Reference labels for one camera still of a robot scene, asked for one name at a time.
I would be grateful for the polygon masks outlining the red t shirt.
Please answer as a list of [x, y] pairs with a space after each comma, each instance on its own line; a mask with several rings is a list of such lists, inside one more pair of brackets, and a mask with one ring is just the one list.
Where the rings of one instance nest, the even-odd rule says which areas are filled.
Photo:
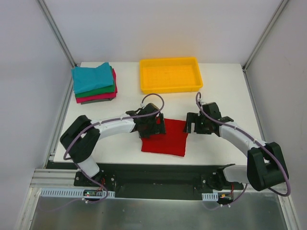
[[165, 134], [142, 138], [142, 152], [184, 157], [188, 134], [184, 132], [185, 121], [164, 119]]

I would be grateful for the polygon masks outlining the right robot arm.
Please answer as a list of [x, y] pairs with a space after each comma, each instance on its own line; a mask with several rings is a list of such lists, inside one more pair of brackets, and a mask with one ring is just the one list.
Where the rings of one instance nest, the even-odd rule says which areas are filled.
[[207, 185], [211, 189], [221, 191], [232, 183], [243, 183], [251, 185], [257, 191], [272, 191], [274, 186], [285, 183], [287, 191], [283, 196], [290, 194], [289, 174], [279, 144], [256, 140], [232, 118], [222, 116], [216, 103], [197, 102], [197, 106], [200, 110], [198, 113], [187, 113], [184, 132], [215, 134], [230, 142], [247, 158], [246, 166], [228, 164], [219, 167], [207, 179]]

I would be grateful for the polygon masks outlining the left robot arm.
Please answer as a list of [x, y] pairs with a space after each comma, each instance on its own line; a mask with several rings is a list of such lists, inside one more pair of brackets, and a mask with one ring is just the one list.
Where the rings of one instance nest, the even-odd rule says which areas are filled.
[[92, 157], [97, 142], [103, 138], [122, 133], [138, 132], [140, 138], [165, 134], [164, 114], [153, 103], [127, 111], [120, 117], [105, 121], [92, 120], [85, 115], [77, 119], [60, 137], [65, 149], [64, 160], [72, 160], [85, 173], [85, 181], [90, 186], [101, 182], [101, 170]]

